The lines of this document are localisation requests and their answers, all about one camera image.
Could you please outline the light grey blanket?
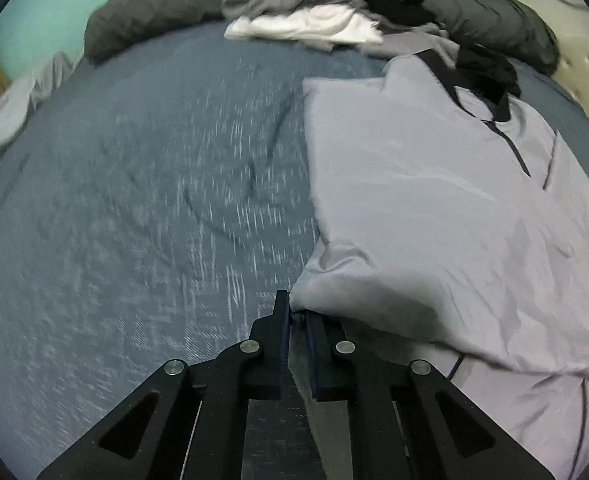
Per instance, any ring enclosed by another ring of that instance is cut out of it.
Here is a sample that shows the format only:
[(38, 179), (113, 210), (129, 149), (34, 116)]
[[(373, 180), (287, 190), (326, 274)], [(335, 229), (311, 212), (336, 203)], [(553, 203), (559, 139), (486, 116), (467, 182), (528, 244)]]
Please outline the light grey blanket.
[(10, 84), (0, 97), (0, 148), (21, 133), (37, 109), (69, 79), (76, 66), (78, 62), (59, 51)]

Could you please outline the light grey zip jacket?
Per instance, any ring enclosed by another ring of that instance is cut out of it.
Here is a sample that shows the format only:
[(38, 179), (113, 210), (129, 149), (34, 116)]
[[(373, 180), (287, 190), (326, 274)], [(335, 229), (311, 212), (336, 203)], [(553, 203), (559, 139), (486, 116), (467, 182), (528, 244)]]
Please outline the light grey zip jacket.
[(589, 177), (529, 104), (425, 51), (304, 81), (319, 241), (298, 310), (414, 346), (560, 479), (589, 463)]

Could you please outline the dark grey rolled duvet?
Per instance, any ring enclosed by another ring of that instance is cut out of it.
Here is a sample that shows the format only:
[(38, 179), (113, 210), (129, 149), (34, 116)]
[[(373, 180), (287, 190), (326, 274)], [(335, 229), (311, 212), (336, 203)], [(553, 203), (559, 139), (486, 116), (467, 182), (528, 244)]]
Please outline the dark grey rolled duvet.
[[(90, 14), (84, 35), (86, 56), (104, 62), (138, 42), (171, 30), (225, 20), (223, 0), (108, 0)], [(488, 6), (490, 0), (483, 0)], [(557, 38), (534, 10), (517, 0), (499, 0), (509, 18), (498, 18), (488, 36), (503, 55), (550, 75), (558, 66)]]

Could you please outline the white garment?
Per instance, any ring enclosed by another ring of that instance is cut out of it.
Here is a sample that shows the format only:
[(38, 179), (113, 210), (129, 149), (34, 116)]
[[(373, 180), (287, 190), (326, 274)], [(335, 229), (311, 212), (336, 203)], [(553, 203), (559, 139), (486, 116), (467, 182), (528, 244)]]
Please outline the white garment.
[(383, 43), (378, 22), (345, 4), (323, 4), (290, 14), (265, 14), (257, 18), (240, 16), (227, 26), (224, 37), (229, 40), (262, 38), (346, 46)]

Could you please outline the blue bed sheet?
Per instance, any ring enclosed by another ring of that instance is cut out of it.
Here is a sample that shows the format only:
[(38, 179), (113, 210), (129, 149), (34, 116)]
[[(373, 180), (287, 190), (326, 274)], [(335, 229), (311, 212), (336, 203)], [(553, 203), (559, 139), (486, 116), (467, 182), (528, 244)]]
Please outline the blue bed sheet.
[(0, 154), (0, 458), (33, 479), (165, 361), (249, 334), (317, 238), (308, 77), (383, 61), (211, 23), (82, 64)]

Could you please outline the black garment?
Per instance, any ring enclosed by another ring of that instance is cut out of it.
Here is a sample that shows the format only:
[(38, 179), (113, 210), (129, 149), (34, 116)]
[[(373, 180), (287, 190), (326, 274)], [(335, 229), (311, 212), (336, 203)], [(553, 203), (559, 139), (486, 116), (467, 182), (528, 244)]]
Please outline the black garment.
[(468, 84), (495, 113), (507, 113), (509, 96), (519, 96), (515, 68), (488, 36), (498, 18), (511, 14), (499, 0), (361, 0), (383, 18), (383, 43), (363, 47), (373, 58), (432, 52)]

